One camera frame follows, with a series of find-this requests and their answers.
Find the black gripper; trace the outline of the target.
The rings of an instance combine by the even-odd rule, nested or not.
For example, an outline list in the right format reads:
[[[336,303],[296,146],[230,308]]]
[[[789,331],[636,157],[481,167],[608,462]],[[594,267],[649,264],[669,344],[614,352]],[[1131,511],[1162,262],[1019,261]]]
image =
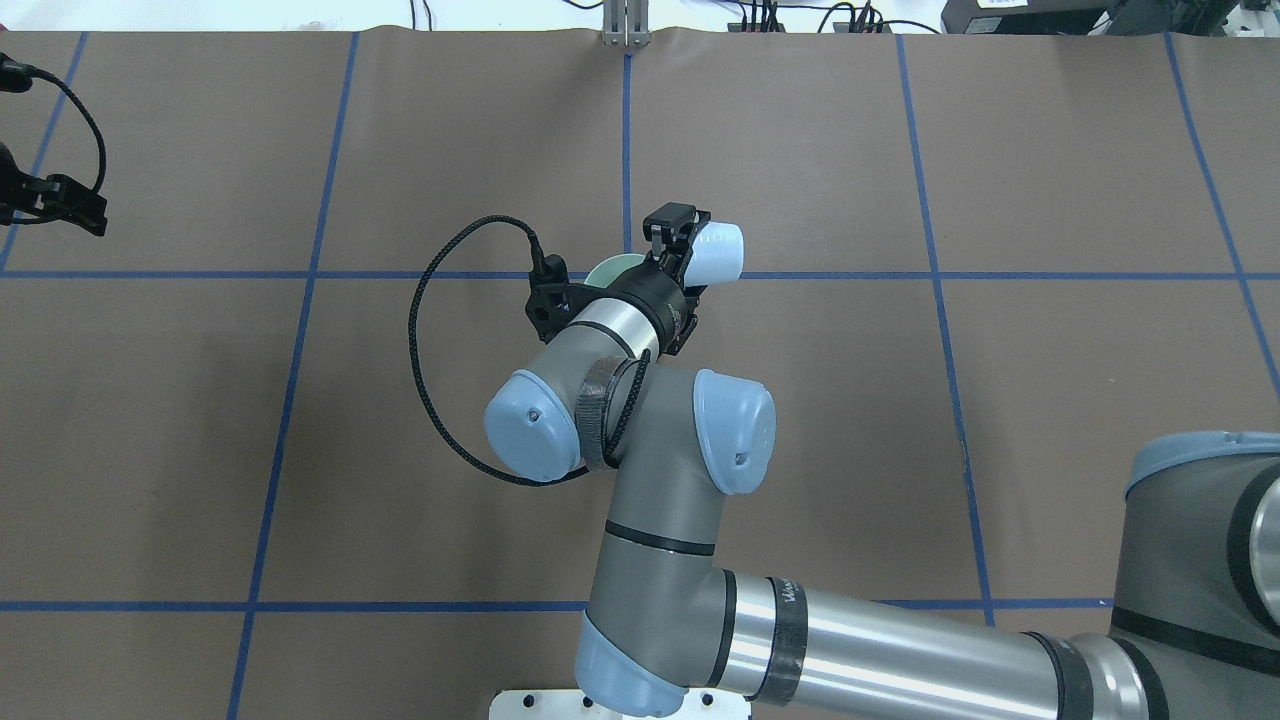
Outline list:
[[[607,290],[641,311],[655,331],[655,354],[677,356],[698,328],[698,306],[705,284],[685,287],[692,246],[709,224],[710,213],[691,204],[664,204],[643,219],[648,256],[622,272]]]

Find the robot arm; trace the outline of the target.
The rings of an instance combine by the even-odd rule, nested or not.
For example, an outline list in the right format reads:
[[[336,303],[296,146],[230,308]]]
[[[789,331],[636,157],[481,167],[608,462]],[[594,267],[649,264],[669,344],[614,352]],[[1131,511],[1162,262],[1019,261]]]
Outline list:
[[[765,383],[662,366],[704,279],[534,251],[520,484],[617,469],[586,692],[869,717],[1275,719],[1277,382],[1225,274],[750,282]]]

